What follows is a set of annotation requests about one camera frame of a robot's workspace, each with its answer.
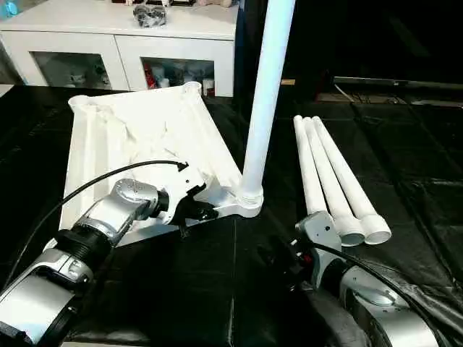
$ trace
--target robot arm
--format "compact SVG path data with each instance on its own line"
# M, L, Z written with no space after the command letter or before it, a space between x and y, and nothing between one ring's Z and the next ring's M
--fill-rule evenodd
M341 251L341 240L328 213L314 213L296 228L308 241ZM385 283L322 249L312 248L311 257L313 288L324 288L338 297L373 346L438 347L426 322Z
M60 231L56 246L0 295L0 346L59 346L94 273L135 220L182 224L185 218L217 217L212 205L192 198L205 188L198 172L186 167L180 174L184 185L169 193L122 179L70 230ZM188 213L176 212L185 205Z
M334 314L336 310L333 309L325 311L331 316L342 317L337 319L337 325L341 322L343 326L336 326L336 318L324 319L328 325L333 323L331 329L341 340L341 345L370 346L371 342L377 347L438 347L431 328L392 288L362 268L311 246L311 243L316 243L341 251L341 239L327 212L306 217L296 225L296 229L300 237L291 242L290 247L274 240L273 256L269 257L264 251L263 257L283 275L290 290L298 288L311 302L315 300L312 307L322 316L325 307L319 309L320 300L314 297L318 289L339 300L344 313L338 311ZM355 333L359 327L370 342L360 342L362 334Z

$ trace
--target object on cabinet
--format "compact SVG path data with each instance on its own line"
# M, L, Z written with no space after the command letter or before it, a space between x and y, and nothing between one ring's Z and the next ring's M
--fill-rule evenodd
M196 2L196 0L171 0L169 5L167 6L193 6L193 4ZM147 5L163 5L162 0L148 0L146 2Z
M0 2L0 20L4 18L14 17L19 13L19 9L15 1L7 0Z
M234 2L233 0L198 0L200 6L206 5L220 5L222 7L230 7Z
M133 5L133 4L141 4L143 0L111 0L114 4L126 4L126 5Z
M133 15L141 27L155 27L166 24L166 10L162 6L137 5Z

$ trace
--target white plastic tray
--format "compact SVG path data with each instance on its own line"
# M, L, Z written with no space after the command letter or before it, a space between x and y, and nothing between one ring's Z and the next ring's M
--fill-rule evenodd
M209 201L220 216L239 213L234 206L242 178L211 115L200 97L201 84L69 100L74 124L64 196L108 171L144 160L186 161L196 167L207 187L197 197ZM176 166L149 166L120 173L88 188L64 206L60 228L70 228L123 177L161 189L172 184ZM134 223L120 245L174 230L150 219Z

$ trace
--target white plastic part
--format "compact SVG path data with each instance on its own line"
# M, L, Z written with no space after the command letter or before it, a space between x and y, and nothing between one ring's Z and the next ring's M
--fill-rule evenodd
M313 161L312 150L305 133L304 121L301 116L293 118L294 130L296 132L297 152L299 153L299 165L301 167L302 185L304 187L305 206L307 214L327 211L317 169Z
M304 118L304 125L318 177L325 193L330 214L334 219L336 231L341 237L342 245L345 247L357 246L365 239L360 221L353 216L349 204L347 204L346 197L318 138L312 119Z
M388 241L392 232L387 222L377 214L321 119L313 117L313 123L347 200L355 216L360 219L365 232L365 243L381 244Z
M200 83L180 87L69 100L74 111L64 196L87 181L145 160L188 162L199 170L206 190L195 199L216 206L219 217L254 217L262 203L241 205L236 198L241 172L201 99ZM77 195L61 212L60 228L70 228L121 178L134 178L169 191L183 179L176 166L145 166L112 176ZM197 221L187 220L187 225ZM136 221L119 246L153 237L176 226L162 220Z
M262 178L268 141L281 83L295 0L270 0L267 5L258 77L247 138L245 168L239 191L242 204L261 205Z

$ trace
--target white cabinet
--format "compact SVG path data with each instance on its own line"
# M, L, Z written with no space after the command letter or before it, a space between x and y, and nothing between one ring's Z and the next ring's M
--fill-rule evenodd
M148 89L145 70L181 85L190 80L214 82L215 95L233 96L234 42L116 36L130 90Z
M112 35L6 31L1 36L27 85L129 89Z
M236 6L171 7L153 28L139 27L132 11L48 0L0 22L0 37L28 85L144 90L196 80L233 96Z

